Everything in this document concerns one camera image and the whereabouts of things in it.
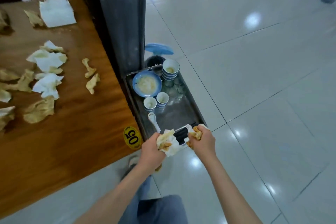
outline white spoon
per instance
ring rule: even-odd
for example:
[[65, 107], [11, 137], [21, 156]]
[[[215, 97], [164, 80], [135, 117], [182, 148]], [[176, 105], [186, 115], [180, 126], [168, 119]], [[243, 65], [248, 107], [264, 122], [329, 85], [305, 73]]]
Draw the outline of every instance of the white spoon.
[[156, 131], [157, 131], [158, 133], [160, 133], [160, 132], [161, 132], [161, 129], [160, 129], [159, 125], [158, 125], [157, 122], [156, 122], [156, 116], [155, 116], [155, 113], [150, 112], [150, 113], [148, 114], [148, 119], [149, 119], [149, 121], [150, 121], [151, 123], [153, 123], [153, 125], [154, 125]]

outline stainless steel tray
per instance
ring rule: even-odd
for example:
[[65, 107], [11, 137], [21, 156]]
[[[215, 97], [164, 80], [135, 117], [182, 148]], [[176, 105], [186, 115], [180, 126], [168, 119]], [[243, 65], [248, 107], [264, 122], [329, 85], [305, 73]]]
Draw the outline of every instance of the stainless steel tray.
[[[161, 67], [162, 65], [156, 65], [143, 70], [150, 70], [161, 76]], [[133, 112], [138, 122], [142, 137], [144, 140], [146, 140], [153, 133], [155, 133], [156, 130], [154, 125], [148, 120], [148, 112], [145, 110], [143, 103], [144, 98], [137, 95], [132, 87], [132, 80], [134, 76], [140, 71], [126, 75], [124, 78], [124, 83], [127, 93], [130, 97], [133, 106]], [[204, 118], [201, 115], [195, 100], [186, 86], [180, 72], [178, 73], [176, 80], [181, 84], [180, 88], [176, 84], [174, 84], [172, 87], [167, 87], [166, 82], [164, 80], [162, 81], [161, 91], [164, 91], [169, 95], [169, 101], [165, 107], [156, 107], [153, 111], [156, 115], [157, 124], [161, 129], [161, 133], [163, 133], [165, 129], [175, 129], [175, 134], [177, 134], [178, 132], [181, 132], [183, 128], [185, 128], [186, 124], [193, 126], [199, 123], [203, 123], [206, 125]]]

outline jeans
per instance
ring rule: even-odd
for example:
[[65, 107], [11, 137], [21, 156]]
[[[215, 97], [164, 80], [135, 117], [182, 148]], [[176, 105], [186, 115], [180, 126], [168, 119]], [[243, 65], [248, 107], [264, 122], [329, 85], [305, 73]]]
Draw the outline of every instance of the jeans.
[[178, 195], [144, 200], [150, 184], [149, 176], [134, 195], [118, 224], [188, 224], [182, 199]]

